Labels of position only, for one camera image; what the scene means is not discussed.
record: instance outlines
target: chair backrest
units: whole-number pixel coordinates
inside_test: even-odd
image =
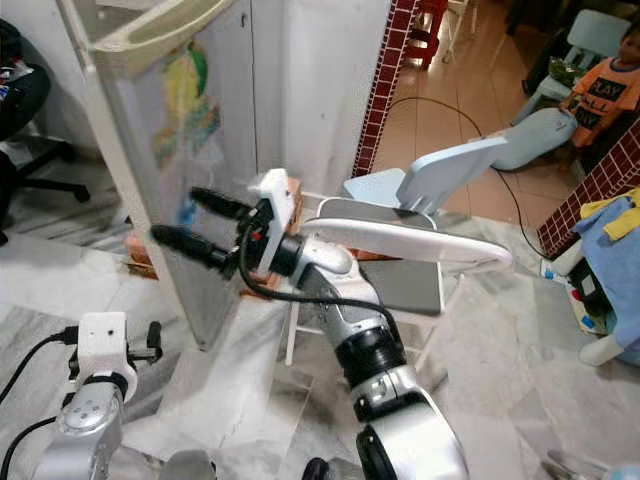
[[[566,61],[574,63],[575,58],[583,54],[579,66],[588,68],[594,59],[615,57],[622,35],[629,25],[627,20],[612,15],[581,10],[567,37],[567,42],[574,48],[566,56]]]
[[[496,160],[503,137],[487,138],[430,153],[413,162],[396,197],[405,210],[435,212],[460,187],[479,177]]]

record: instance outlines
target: orange t-shirt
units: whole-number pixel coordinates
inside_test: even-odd
[[[573,112],[578,128],[571,140],[576,147],[591,145],[593,129],[618,110],[635,110],[640,98],[640,67],[623,70],[607,58],[582,77],[573,91],[581,95]]]

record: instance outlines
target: sticker on refrigerator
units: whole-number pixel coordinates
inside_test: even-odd
[[[168,124],[153,138],[153,153],[163,170],[182,144],[196,154],[220,126],[220,106],[205,92],[207,57],[195,40],[171,52],[163,68]]]

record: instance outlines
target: power cord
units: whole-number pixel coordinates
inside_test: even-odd
[[[443,106],[445,108],[453,110],[454,112],[458,112],[460,115],[462,115],[464,118],[466,118],[469,121],[469,123],[471,123],[471,125],[473,125],[473,128],[475,128],[476,132],[478,133],[478,135],[480,137],[484,136],[482,134],[482,131],[480,130],[480,127],[478,126],[478,124],[466,112],[463,112],[462,110],[460,110],[459,108],[454,107],[453,105],[449,105],[448,103],[442,102],[442,101],[438,100],[437,98],[422,97],[422,96],[401,98],[400,100],[396,100],[395,102],[393,102],[391,104],[391,106],[389,107],[389,111],[391,111],[391,109],[393,107],[395,107],[396,105],[398,105],[398,104],[400,104],[402,102],[405,102],[407,100],[425,100],[427,102],[433,102],[433,103],[436,103],[438,105],[441,105],[441,106]],[[540,250],[538,250],[533,245],[533,243],[531,243],[531,241],[529,240],[529,237],[527,237],[527,234],[524,231],[524,225],[522,224],[522,211],[520,210],[520,204],[518,203],[518,199],[516,198],[516,195],[513,193],[513,190],[511,190],[511,186],[509,185],[507,180],[504,178],[504,175],[502,175],[502,172],[500,170],[498,170],[497,168],[493,168],[493,170],[500,176],[500,178],[502,179],[502,182],[504,183],[505,187],[507,187],[507,190],[511,194],[511,198],[513,198],[513,203],[515,203],[516,210],[518,211],[518,223],[520,225],[520,231],[522,232],[522,236],[524,237],[525,241],[527,242],[529,247],[531,247],[531,249],[534,252],[536,252],[542,258],[544,258],[546,260],[550,260],[550,258],[548,256],[546,256],[544,253],[542,253]]]
[[[22,432],[18,434],[16,438],[13,439],[11,445],[7,449],[7,453],[4,456],[4,460],[2,461],[2,469],[0,469],[0,480],[7,480],[9,478],[9,465],[11,464],[11,457],[18,448],[18,444],[31,432],[37,430],[40,427],[44,427],[45,425],[49,425],[56,421],[56,417],[49,417],[44,420],[40,420],[39,422],[34,423],[33,425],[25,428]]]
[[[27,353],[25,355],[25,357],[22,359],[22,361],[20,362],[20,365],[18,365],[18,368],[16,368],[16,371],[11,376],[11,378],[9,379],[9,382],[7,383],[7,385],[2,390],[2,393],[0,393],[0,404],[7,397],[7,395],[9,394],[9,391],[11,390],[11,388],[13,388],[13,385],[16,383],[16,381],[20,377],[20,374],[22,373],[22,371],[25,369],[25,367],[29,363],[29,360],[31,360],[31,358],[36,354],[36,352],[38,350],[40,350],[42,347],[44,347],[48,343],[53,343],[53,342],[62,342],[65,345],[75,345],[75,344],[77,344],[78,343],[78,327],[67,327],[64,330],[62,330],[62,331],[60,331],[58,333],[54,333],[53,335],[49,335],[44,340],[38,342],[29,351],[29,353]]]
[[[249,247],[249,242],[251,239],[251,234],[253,233],[254,228],[253,224],[247,226],[244,233],[242,234],[242,240],[240,242],[240,252],[238,259],[238,270],[240,270],[240,276],[244,283],[249,287],[253,292],[258,295],[262,295],[266,298],[271,298],[273,300],[282,300],[285,302],[296,302],[296,303],[310,303],[315,305],[344,305],[347,307],[356,307],[356,308],[364,308],[367,310],[376,311],[382,315],[387,320],[389,324],[389,329],[394,339],[399,345],[402,345],[400,340],[400,332],[398,331],[398,326],[396,325],[396,321],[393,318],[391,312],[385,308],[384,305],[379,305],[376,303],[365,302],[363,300],[356,300],[354,298],[337,298],[337,297],[305,297],[300,295],[293,295],[291,293],[279,292],[276,290],[271,290],[270,288],[265,288],[262,285],[256,283],[256,281],[251,278],[251,274],[249,272],[248,262],[247,262],[247,251]]]

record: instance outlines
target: plastic bag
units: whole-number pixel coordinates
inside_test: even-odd
[[[549,75],[567,88],[573,88],[585,73],[586,70],[568,64],[562,58],[551,57],[549,60]]]

